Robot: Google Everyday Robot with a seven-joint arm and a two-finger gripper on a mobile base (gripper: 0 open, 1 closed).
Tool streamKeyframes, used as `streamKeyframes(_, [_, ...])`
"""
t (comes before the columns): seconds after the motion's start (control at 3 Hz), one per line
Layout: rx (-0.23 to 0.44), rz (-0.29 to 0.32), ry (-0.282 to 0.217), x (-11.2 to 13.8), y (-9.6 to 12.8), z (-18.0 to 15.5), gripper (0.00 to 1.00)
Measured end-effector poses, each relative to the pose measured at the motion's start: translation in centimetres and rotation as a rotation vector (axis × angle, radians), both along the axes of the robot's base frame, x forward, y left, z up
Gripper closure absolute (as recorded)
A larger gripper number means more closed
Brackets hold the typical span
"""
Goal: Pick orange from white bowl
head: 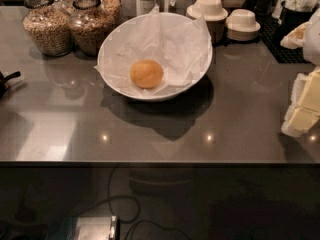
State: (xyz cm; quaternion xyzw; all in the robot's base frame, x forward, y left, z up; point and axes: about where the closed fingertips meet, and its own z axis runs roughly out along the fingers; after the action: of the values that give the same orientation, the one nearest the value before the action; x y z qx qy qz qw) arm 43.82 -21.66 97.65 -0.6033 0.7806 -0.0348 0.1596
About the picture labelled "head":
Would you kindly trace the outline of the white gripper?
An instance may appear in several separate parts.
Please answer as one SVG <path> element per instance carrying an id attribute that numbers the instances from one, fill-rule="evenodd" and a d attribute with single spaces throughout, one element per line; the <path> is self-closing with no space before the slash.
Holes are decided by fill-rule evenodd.
<path id="1" fill-rule="evenodd" d="M 294 28 L 280 41 L 288 49 L 301 48 L 303 58 L 320 66 L 320 9 L 307 22 Z M 291 137 L 307 133 L 320 119 L 320 70 L 299 73 L 294 81 L 291 104 L 284 117 L 281 131 Z"/>

